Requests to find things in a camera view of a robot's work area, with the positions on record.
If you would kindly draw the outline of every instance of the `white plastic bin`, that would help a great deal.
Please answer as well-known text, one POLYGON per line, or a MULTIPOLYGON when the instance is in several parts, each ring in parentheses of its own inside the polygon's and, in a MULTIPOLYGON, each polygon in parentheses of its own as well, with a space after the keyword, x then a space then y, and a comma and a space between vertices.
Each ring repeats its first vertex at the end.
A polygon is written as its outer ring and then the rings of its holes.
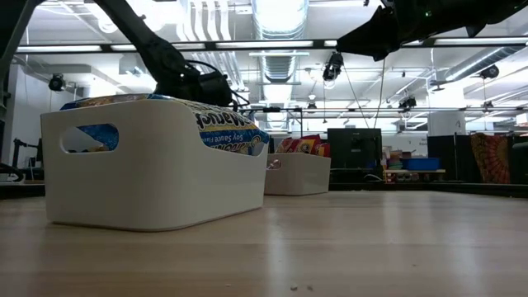
POLYGON ((51 221, 159 231, 262 206, 267 144, 258 156, 209 148, 183 104, 132 101, 52 112, 41 119, 51 221), (65 130, 97 124, 118 129, 114 151, 65 151, 65 130))
POLYGON ((266 195, 303 196, 328 192, 330 158, 307 153, 272 153, 268 163, 280 167, 266 171, 266 195))

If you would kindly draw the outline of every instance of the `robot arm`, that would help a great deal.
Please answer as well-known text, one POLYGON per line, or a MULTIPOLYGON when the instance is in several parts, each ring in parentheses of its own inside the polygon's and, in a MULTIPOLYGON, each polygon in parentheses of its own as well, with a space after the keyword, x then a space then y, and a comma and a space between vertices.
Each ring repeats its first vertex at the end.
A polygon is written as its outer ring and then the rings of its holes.
MULTIPOLYGON (((44 0, 16 0, 0 10, 0 78, 6 74, 36 7, 44 0)), ((168 41, 154 34, 126 0, 93 0, 138 50, 156 80, 156 93, 228 106, 232 92, 219 71, 200 74, 168 41)))

